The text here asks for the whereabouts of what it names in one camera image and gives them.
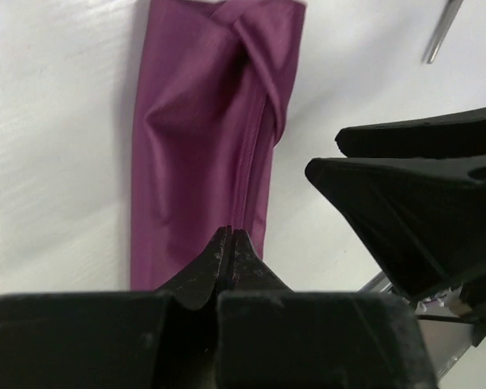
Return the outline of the purple cloth napkin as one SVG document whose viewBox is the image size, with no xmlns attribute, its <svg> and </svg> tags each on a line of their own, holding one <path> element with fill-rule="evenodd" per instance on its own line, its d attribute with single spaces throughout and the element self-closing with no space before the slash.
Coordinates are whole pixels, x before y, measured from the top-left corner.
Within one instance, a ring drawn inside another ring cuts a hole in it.
<svg viewBox="0 0 486 389">
<path fill-rule="evenodd" d="M 175 276 L 226 225 L 262 253 L 305 5 L 154 1 L 131 162 L 130 286 Z"/>
</svg>

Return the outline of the silver metal utensil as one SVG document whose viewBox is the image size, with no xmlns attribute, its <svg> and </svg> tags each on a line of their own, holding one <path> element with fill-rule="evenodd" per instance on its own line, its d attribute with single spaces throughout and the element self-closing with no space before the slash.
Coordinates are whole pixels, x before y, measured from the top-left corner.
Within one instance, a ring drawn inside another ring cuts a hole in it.
<svg viewBox="0 0 486 389">
<path fill-rule="evenodd" d="M 463 0 L 448 0 L 445 3 L 443 12 L 424 52 L 424 64 L 431 65 L 434 63 L 462 4 Z"/>
</svg>

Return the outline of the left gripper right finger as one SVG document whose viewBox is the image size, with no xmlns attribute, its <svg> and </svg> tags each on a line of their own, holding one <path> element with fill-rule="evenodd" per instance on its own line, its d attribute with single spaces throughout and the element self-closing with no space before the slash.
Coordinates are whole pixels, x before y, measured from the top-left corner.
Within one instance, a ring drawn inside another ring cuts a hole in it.
<svg viewBox="0 0 486 389">
<path fill-rule="evenodd" d="M 237 230 L 217 302 L 220 388 L 435 388 L 415 314 L 388 293 L 295 293 Z"/>
</svg>

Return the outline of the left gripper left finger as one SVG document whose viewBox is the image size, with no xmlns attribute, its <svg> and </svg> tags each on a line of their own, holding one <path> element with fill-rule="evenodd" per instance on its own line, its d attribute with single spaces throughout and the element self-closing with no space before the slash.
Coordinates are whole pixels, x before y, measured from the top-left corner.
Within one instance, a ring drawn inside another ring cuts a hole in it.
<svg viewBox="0 0 486 389">
<path fill-rule="evenodd" d="M 218 229 L 155 291 L 0 295 L 0 388 L 213 388 Z"/>
</svg>

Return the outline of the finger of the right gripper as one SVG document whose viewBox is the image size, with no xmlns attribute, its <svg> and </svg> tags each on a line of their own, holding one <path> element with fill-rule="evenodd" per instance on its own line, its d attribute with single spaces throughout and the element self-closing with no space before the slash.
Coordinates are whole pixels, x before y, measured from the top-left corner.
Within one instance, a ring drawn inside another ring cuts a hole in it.
<svg viewBox="0 0 486 389">
<path fill-rule="evenodd" d="M 305 176 L 406 299 L 486 275 L 486 155 L 315 158 Z"/>
<path fill-rule="evenodd" d="M 486 155 L 486 107 L 405 122 L 354 126 L 335 137 L 350 158 L 464 158 Z"/>
</svg>

